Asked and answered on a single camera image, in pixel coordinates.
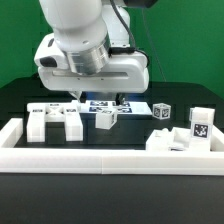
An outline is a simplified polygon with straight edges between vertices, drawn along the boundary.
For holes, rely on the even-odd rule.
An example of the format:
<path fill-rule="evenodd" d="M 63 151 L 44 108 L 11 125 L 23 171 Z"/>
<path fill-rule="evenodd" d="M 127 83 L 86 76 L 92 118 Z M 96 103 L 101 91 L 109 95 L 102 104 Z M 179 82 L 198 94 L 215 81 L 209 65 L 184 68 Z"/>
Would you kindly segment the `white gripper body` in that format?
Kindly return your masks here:
<path fill-rule="evenodd" d="M 53 91 L 142 93 L 149 84 L 148 60 L 140 52 L 112 54 L 109 62 L 91 75 L 72 72 L 54 34 L 44 37 L 34 61 L 43 85 Z"/>

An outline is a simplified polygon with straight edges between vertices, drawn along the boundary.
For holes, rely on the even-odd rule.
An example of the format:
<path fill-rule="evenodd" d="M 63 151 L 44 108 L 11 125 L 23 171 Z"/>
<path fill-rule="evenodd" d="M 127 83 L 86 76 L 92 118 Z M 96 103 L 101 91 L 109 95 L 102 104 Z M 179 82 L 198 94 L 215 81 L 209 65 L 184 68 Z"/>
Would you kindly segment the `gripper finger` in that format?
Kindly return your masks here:
<path fill-rule="evenodd" d="M 125 102 L 125 94 L 124 93 L 117 93 L 115 97 L 115 104 L 122 105 Z"/>
<path fill-rule="evenodd" d="M 87 93 L 83 91 L 72 91 L 70 95 L 74 97 L 79 103 L 85 103 L 87 99 Z"/>

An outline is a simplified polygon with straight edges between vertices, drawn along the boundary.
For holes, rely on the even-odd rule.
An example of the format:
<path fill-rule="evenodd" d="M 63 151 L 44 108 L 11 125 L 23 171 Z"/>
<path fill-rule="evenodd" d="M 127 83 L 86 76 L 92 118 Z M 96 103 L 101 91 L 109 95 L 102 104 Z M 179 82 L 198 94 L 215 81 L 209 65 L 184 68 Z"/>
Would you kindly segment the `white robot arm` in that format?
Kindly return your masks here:
<path fill-rule="evenodd" d="M 136 47 L 126 9 L 150 8 L 158 0 L 39 0 L 53 32 L 34 61 L 43 85 L 77 100 L 86 92 L 126 93 L 149 84 L 147 54 Z"/>

